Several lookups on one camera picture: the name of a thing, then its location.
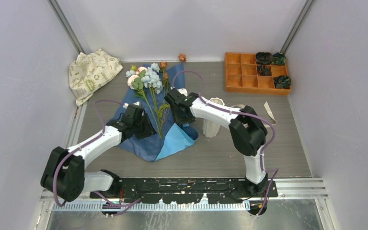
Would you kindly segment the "orange rose stem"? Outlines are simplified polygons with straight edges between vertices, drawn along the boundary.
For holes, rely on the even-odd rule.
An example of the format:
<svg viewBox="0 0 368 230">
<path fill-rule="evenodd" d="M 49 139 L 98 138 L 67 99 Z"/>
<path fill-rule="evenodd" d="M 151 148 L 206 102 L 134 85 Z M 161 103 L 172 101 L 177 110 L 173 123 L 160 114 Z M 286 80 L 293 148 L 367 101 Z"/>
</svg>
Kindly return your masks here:
<svg viewBox="0 0 368 230">
<path fill-rule="evenodd" d="M 167 65 L 168 63 L 166 61 L 162 61 L 159 63 L 160 72 L 162 75 L 162 85 L 163 85 L 163 92 L 167 93 L 170 90 L 170 82 L 169 82 L 169 76 L 167 73 Z"/>
</svg>

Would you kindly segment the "blue wrapping paper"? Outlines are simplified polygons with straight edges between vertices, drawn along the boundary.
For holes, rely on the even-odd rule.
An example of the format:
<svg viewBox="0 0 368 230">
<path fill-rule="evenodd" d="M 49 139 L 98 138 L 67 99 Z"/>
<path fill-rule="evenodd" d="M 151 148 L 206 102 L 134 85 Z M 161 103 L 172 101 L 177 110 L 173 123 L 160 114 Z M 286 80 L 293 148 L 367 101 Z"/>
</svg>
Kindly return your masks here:
<svg viewBox="0 0 368 230">
<path fill-rule="evenodd" d="M 163 111 L 162 126 L 154 120 L 158 117 L 154 107 L 154 100 L 157 102 L 157 108 L 166 105 L 164 96 L 167 91 L 163 90 L 154 96 L 151 95 L 150 90 L 147 88 L 144 88 L 143 91 L 146 99 L 137 91 L 128 88 L 122 102 L 127 104 L 140 102 L 149 116 L 156 134 L 143 139 L 133 136 L 119 144 L 119 147 L 134 153 L 145 161 L 153 162 L 192 146 L 199 137 L 198 132 L 188 124 L 176 124 L 169 108 Z"/>
</svg>

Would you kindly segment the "light blue flower stem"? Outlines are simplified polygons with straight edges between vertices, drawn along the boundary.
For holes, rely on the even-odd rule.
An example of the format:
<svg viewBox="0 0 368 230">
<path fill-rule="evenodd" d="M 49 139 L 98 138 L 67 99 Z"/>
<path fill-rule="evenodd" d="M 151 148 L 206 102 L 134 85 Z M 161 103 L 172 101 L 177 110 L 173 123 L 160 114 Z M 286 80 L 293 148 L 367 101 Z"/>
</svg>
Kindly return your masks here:
<svg viewBox="0 0 368 230">
<path fill-rule="evenodd" d="M 152 114 L 156 122 L 159 137 L 162 138 L 162 128 L 167 120 L 170 106 L 164 101 L 158 101 L 157 96 L 164 96 L 162 75 L 160 72 L 159 63 L 152 63 L 149 67 L 140 67 L 138 69 L 139 76 L 143 85 L 150 92 L 150 97 L 153 100 Z"/>
</svg>

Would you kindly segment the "pink rose stem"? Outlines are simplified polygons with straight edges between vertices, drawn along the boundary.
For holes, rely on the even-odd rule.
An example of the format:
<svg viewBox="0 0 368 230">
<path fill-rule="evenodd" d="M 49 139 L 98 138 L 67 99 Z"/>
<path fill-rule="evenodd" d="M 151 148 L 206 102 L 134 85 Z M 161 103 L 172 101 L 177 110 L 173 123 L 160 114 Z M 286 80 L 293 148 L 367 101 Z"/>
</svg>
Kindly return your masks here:
<svg viewBox="0 0 368 230">
<path fill-rule="evenodd" d="M 143 100 L 149 106 L 150 112 L 152 114 L 151 109 L 153 108 L 153 100 L 150 97 L 149 90 L 144 87 L 141 77 L 139 76 L 139 73 L 138 73 L 139 68 L 140 67 L 136 67 L 135 65 L 132 65 L 130 70 L 126 72 L 127 85 L 129 88 L 133 89 L 137 95 L 143 98 Z"/>
</svg>

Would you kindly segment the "single small orange rose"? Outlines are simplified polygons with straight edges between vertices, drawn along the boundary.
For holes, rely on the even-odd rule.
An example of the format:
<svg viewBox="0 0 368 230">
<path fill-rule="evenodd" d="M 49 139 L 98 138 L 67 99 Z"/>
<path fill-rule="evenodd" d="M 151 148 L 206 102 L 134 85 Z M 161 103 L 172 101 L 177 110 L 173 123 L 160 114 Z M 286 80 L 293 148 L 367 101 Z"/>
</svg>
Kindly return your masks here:
<svg viewBox="0 0 368 230">
<path fill-rule="evenodd" d="M 186 55 L 184 53 L 180 53 L 178 59 L 180 62 L 186 62 Z"/>
</svg>

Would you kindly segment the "beige printed ribbon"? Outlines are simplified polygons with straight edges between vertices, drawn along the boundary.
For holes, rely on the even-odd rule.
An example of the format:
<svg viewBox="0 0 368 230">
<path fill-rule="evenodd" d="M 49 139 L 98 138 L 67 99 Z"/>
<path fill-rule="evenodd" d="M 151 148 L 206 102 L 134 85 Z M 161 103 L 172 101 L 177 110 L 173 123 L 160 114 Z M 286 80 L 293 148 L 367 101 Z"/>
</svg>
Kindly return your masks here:
<svg viewBox="0 0 368 230">
<path fill-rule="evenodd" d="M 244 104 L 236 104 L 236 105 L 232 105 L 231 108 L 243 109 L 243 108 L 245 108 L 245 106 L 246 105 L 244 105 Z M 276 119 L 274 118 L 273 112 L 272 112 L 272 110 L 269 106 L 269 103 L 267 101 L 264 103 L 264 109 L 265 109 L 267 115 L 270 117 L 270 119 L 272 121 L 271 125 L 275 126 L 276 125 Z"/>
</svg>

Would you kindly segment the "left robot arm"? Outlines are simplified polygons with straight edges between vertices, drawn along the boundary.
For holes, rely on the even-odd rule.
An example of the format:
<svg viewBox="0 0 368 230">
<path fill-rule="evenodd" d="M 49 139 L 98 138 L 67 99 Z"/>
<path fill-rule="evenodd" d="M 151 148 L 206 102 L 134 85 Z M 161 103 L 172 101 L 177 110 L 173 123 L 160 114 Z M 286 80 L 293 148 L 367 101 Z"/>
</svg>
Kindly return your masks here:
<svg viewBox="0 0 368 230">
<path fill-rule="evenodd" d="M 93 173 L 85 169 L 101 154 L 125 140 L 131 137 L 143 139 L 155 134 L 144 108 L 129 104 L 118 119 L 110 120 L 102 130 L 82 143 L 67 149 L 54 148 L 40 185 L 66 202 L 74 201 L 83 193 L 90 193 L 93 197 L 118 197 L 121 191 L 118 175 L 109 170 Z"/>
</svg>

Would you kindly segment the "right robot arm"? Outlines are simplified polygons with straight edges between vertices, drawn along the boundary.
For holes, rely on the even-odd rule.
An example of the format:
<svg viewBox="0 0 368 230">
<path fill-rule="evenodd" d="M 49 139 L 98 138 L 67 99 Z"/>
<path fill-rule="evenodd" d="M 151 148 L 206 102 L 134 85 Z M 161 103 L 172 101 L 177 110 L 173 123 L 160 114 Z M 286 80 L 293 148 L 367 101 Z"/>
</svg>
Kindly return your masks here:
<svg viewBox="0 0 368 230">
<path fill-rule="evenodd" d="M 190 124 L 202 118 L 228 129 L 234 147 L 244 156 L 248 193 L 258 197 L 265 191 L 268 173 L 264 169 L 263 147 L 266 144 L 267 129 L 252 107 L 231 108 L 196 93 L 185 95 L 175 88 L 164 99 L 170 105 L 177 124 Z"/>
</svg>

